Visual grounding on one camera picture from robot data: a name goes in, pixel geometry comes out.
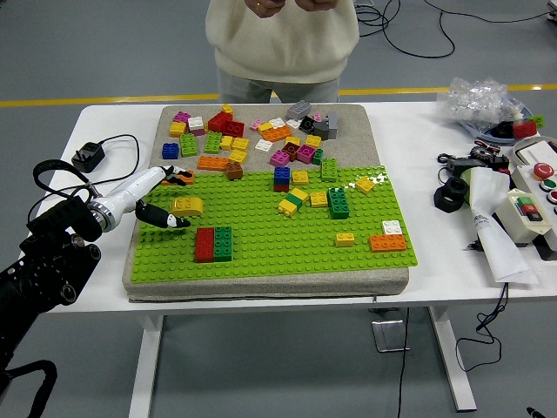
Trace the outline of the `person's left hand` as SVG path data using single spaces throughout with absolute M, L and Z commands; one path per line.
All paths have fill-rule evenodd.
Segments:
M 296 0 L 299 8 L 308 12 L 326 11 L 335 9 L 338 0 Z

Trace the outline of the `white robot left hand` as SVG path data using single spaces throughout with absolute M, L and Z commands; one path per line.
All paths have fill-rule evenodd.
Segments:
M 176 180 L 179 185 L 185 185 L 181 176 L 191 178 L 192 173 L 175 165 L 148 168 L 143 172 L 133 174 L 106 196 L 94 198 L 90 203 L 90 208 L 96 208 L 97 212 L 105 218 L 103 229 L 106 232 L 114 230 L 123 215 L 134 211 L 136 203 L 163 180 Z

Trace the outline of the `person's right hand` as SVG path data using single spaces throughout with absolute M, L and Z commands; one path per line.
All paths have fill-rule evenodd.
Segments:
M 245 6 L 260 18 L 269 18 L 284 8 L 285 0 L 245 0 Z

